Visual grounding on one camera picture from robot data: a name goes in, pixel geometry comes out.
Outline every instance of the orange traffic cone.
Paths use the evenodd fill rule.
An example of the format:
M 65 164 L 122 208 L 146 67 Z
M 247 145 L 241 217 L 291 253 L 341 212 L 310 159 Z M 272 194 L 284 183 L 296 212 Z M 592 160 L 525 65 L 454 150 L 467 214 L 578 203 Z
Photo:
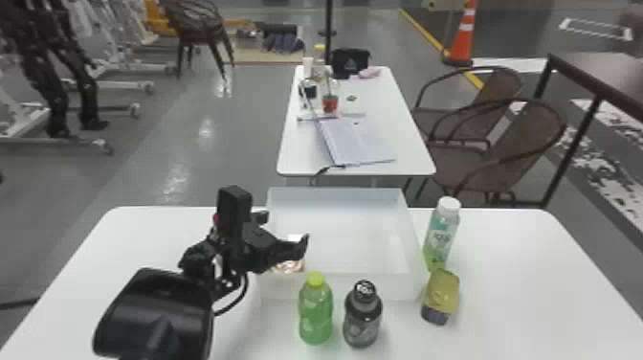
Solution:
M 464 5 L 462 21 L 457 30 L 454 44 L 448 56 L 442 62 L 450 66 L 467 67 L 474 64 L 471 60 L 471 45 L 474 41 L 474 24 L 476 23 L 477 0 L 469 0 Z

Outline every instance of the chair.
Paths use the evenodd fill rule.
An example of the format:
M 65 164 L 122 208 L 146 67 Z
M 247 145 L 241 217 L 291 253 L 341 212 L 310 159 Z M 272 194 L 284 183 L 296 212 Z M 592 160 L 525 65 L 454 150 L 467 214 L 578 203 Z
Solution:
M 188 67 L 192 65 L 194 45 L 207 44 L 216 60 L 221 77 L 226 78 L 223 58 L 217 44 L 223 42 L 230 63 L 234 66 L 233 46 L 223 25 L 223 16 L 211 0 L 161 0 L 166 8 L 169 26 L 179 37 L 176 76 L 181 77 L 183 54 L 188 51 Z
M 471 105 L 456 110 L 431 109 L 421 107 L 424 93 L 429 87 L 445 79 L 450 79 L 469 71 L 491 70 L 492 74 L 477 93 Z M 485 109 L 479 106 L 481 102 L 502 100 L 516 97 L 522 89 L 520 74 L 512 69 L 501 66 L 477 66 L 456 70 L 437 79 L 427 82 L 417 97 L 415 107 L 411 114 L 415 124 L 423 133 L 426 142 L 443 141 L 455 127 L 458 131 L 453 136 L 454 140 L 464 143 L 481 142 L 490 146 L 487 136 L 504 115 L 506 108 Z
M 490 148 L 450 144 L 457 128 L 445 139 L 445 144 L 428 145 L 437 167 L 433 180 L 445 194 L 458 197 L 462 191 L 478 191 L 484 193 L 485 201 L 491 205 L 498 205 L 500 197 L 508 194 L 513 207 L 533 204 L 518 201 L 511 189 L 556 144 L 565 131 L 566 123 L 556 110 L 539 100 L 513 98 L 486 101 L 485 104 L 502 108 L 516 101 L 524 101 L 524 107 Z M 428 180 L 426 178 L 422 182 L 415 200 Z

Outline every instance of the white table top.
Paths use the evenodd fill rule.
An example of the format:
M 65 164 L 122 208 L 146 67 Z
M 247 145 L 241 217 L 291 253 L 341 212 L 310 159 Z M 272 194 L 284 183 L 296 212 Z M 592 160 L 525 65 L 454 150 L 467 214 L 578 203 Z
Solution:
M 340 107 L 349 95 L 357 96 L 357 103 L 366 111 L 366 119 L 395 156 L 395 161 L 349 169 L 331 169 L 325 175 L 344 176 L 429 176 L 435 173 L 431 155 L 422 143 L 407 104 L 388 67 L 379 67 L 381 75 L 375 79 L 340 81 Z M 293 75 L 293 86 L 288 102 L 286 122 L 281 137 L 277 173 L 281 176 L 313 176 L 319 169 L 332 164 L 328 150 L 312 122 L 298 122 L 301 113 L 298 84 L 303 78 L 303 66 Z
M 411 210 L 418 236 L 431 210 Z M 94 329 L 142 266 L 175 269 L 208 230 L 213 208 L 118 208 L 96 226 L 0 351 L 0 360 L 98 358 Z M 368 349 L 343 341 L 343 307 L 319 347 L 297 335 L 296 306 L 261 305 L 254 277 L 243 302 L 214 324 L 211 359 L 640 359 L 643 323 L 574 239 L 538 210 L 463 210 L 449 267 L 461 278 L 459 312 L 445 326 L 419 303 L 385 303 Z

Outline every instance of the white plastic tray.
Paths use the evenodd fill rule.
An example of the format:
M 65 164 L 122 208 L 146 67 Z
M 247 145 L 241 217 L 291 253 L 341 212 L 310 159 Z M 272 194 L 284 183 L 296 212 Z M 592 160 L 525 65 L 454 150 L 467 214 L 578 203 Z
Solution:
M 257 277 L 261 297 L 294 300 L 305 272 L 319 271 L 342 299 L 360 279 L 387 301 L 414 300 L 426 271 L 398 189 L 272 188 L 266 229 L 279 238 L 310 234 L 304 273 Z

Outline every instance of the open notebook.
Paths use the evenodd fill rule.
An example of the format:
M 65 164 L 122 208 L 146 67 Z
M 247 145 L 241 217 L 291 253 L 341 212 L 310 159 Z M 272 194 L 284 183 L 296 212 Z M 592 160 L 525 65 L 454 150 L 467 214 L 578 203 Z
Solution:
M 316 120 L 315 123 L 335 165 L 359 166 L 395 160 L 388 144 L 369 125 L 367 118 Z

